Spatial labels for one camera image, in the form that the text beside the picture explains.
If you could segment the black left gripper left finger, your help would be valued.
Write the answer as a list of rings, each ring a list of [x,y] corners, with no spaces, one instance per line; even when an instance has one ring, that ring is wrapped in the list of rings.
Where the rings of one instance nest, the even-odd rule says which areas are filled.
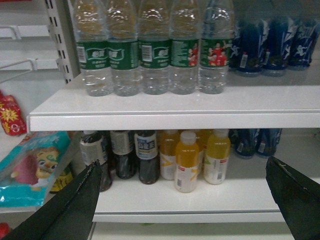
[[[90,164],[3,239],[88,239],[100,194],[101,174],[102,168],[98,161]]]

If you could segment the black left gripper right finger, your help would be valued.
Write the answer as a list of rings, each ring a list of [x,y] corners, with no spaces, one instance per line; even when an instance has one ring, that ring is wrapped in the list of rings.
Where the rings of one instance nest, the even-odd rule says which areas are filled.
[[[271,156],[266,163],[271,195],[296,240],[320,238],[320,184]]]

